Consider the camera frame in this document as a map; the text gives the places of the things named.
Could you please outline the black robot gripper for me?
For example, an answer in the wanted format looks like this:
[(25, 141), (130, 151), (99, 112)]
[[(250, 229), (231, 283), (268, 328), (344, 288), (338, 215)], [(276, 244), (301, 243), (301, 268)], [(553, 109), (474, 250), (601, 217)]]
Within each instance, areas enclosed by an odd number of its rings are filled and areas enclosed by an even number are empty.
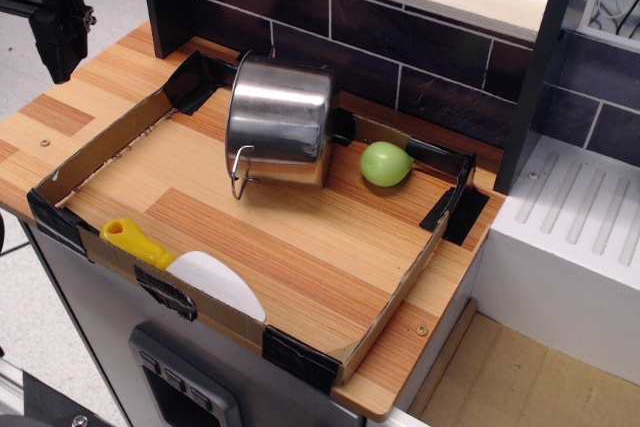
[(1, 0), (1, 11), (29, 21), (52, 81), (69, 81), (88, 55), (88, 34), (96, 23), (94, 9), (84, 0)]

